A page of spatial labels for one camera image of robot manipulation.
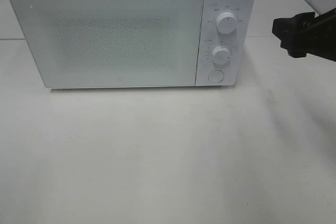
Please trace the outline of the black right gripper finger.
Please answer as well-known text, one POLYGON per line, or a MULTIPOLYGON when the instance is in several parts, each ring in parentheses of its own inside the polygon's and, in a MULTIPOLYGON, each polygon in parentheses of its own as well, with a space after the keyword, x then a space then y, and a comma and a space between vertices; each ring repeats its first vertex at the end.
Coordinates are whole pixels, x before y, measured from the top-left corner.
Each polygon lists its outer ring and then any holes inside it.
POLYGON ((274 19, 272 33, 293 58, 312 54, 335 61, 335 9, 318 16, 307 12, 274 19))

